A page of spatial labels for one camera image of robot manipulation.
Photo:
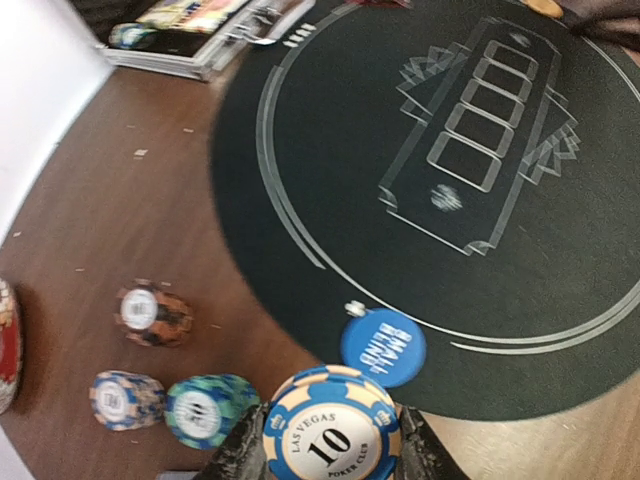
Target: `wooden table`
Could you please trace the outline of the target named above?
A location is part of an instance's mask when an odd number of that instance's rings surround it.
[[[230,69],[211,85],[118,70],[71,128],[0,251],[26,329],[22,391],[2,416],[39,480],[149,479],[210,456],[164,425],[115,433],[92,416],[96,373],[149,374],[166,386],[235,373],[263,398],[315,363],[271,319],[234,266],[212,208],[208,139]],[[134,158],[138,149],[148,150]],[[189,342],[144,348],[113,322],[134,278],[171,283],[195,309]],[[636,479],[640,376],[572,411],[513,423],[428,416],[474,479]]]

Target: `white chip center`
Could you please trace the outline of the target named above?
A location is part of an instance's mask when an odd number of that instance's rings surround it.
[[[109,422],[121,422],[129,411],[129,399],[124,388],[116,382],[102,382],[97,389],[100,413]]]
[[[322,404],[298,413],[282,448],[289,468],[301,478],[367,478],[382,453],[380,433],[359,410]]]
[[[173,416],[180,430],[198,440],[211,438],[220,429],[220,408],[202,392],[187,392],[176,398]]]
[[[153,293],[147,290],[131,290],[122,300],[120,315],[129,328],[144,330],[149,328],[158,316],[158,302]]]

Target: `white wall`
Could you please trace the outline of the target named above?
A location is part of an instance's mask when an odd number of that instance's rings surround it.
[[[63,0],[2,2],[0,244],[55,145],[111,67]],[[0,429],[0,480],[31,480]]]

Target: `poker mat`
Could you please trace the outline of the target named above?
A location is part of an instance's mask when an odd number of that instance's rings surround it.
[[[640,359],[640,71],[518,2],[414,4],[322,2],[248,55],[212,136],[228,247],[324,362],[347,302],[417,322],[398,402],[511,420],[592,400]]]

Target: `brown wood surface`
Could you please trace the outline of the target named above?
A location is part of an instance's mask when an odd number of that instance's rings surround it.
[[[37,181],[12,230],[21,235],[0,252],[27,336],[23,388],[0,424],[39,480],[151,480],[210,456],[182,446],[164,425],[115,433],[98,424],[88,389],[102,370],[142,372],[166,386],[231,372],[268,398],[316,363],[252,296],[212,209],[208,138],[232,75],[205,85],[117,71]],[[138,149],[148,153],[134,158]],[[134,278],[169,282],[193,305],[186,345],[124,339],[112,319],[115,294]],[[428,418],[474,479],[640,478],[638,375],[541,419]]]

